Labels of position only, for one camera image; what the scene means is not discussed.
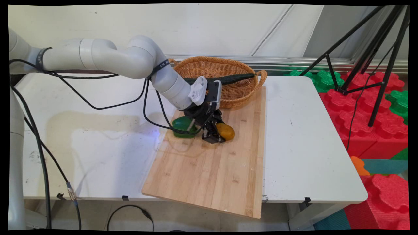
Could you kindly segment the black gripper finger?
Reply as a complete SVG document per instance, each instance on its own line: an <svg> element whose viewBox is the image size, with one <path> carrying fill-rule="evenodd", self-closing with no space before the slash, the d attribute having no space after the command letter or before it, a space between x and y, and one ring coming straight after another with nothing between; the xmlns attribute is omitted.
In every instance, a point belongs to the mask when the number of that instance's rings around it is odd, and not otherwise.
<svg viewBox="0 0 418 235"><path fill-rule="evenodd" d="M216 135L218 137L219 143L226 142L226 139L223 136L223 133L225 132L225 128L226 128L226 124L223 122L217 122L215 124Z"/></svg>
<svg viewBox="0 0 418 235"><path fill-rule="evenodd" d="M215 124L206 124L203 127L202 139L208 143L219 143L220 135Z"/></svg>

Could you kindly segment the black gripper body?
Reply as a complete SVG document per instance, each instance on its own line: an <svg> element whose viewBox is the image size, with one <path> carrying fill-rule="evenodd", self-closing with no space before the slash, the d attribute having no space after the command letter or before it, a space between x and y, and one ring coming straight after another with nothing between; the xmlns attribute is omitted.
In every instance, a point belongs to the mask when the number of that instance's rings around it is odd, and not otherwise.
<svg viewBox="0 0 418 235"><path fill-rule="evenodd" d="M214 130L217 123L224 123L221 111L217 109L218 103L205 102L200 106L190 107L183 111L184 115L195 120L195 124L208 130Z"/></svg>

